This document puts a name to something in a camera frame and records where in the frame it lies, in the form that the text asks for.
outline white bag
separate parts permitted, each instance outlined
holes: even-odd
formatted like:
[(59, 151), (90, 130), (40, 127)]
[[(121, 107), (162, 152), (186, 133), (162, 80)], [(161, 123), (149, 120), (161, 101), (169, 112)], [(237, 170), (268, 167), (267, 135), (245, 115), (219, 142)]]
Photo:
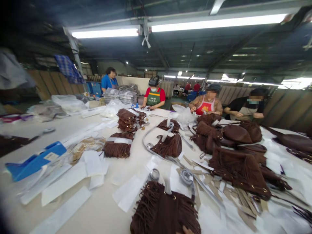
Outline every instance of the white bag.
[(79, 114), (80, 111), (87, 109), (83, 101), (75, 95), (52, 95), (52, 101), (59, 104), (68, 115)]

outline beige partition wall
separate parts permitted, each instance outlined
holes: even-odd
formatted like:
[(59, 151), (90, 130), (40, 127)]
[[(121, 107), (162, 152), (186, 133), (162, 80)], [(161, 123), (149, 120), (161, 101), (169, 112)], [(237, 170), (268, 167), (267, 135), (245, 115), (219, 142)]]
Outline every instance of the beige partition wall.
[(38, 95), (42, 100), (48, 100), (52, 95), (78, 94), (84, 92), (82, 84), (70, 84), (60, 72), (28, 70), (34, 79)]

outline blue bin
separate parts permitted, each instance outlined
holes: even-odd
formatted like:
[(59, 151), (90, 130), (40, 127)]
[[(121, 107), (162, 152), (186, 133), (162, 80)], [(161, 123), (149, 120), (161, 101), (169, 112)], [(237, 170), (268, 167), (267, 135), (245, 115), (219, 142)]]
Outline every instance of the blue bin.
[(192, 94), (188, 95), (188, 101), (189, 102), (193, 101), (195, 98), (196, 98), (196, 95), (192, 95)]

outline plaid cloth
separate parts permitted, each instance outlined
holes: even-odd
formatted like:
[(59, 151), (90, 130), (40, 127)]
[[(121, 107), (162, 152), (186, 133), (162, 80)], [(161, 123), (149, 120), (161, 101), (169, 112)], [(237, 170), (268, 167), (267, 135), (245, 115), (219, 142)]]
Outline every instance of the plaid cloth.
[(66, 55), (54, 55), (60, 72), (70, 84), (85, 84), (85, 79)]

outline black hair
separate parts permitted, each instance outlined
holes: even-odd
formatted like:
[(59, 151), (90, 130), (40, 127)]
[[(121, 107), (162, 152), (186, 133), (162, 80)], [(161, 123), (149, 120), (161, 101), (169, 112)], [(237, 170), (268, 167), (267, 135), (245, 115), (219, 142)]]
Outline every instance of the black hair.
[(267, 93), (268, 89), (266, 88), (256, 88), (250, 92), (249, 96), (266, 98)]
[(109, 75), (111, 72), (115, 72), (116, 73), (116, 70), (114, 68), (112, 68), (112, 67), (109, 67), (109, 68), (106, 69), (106, 74)]
[(211, 84), (206, 88), (206, 91), (213, 91), (214, 93), (219, 93), (221, 86), (219, 84)]

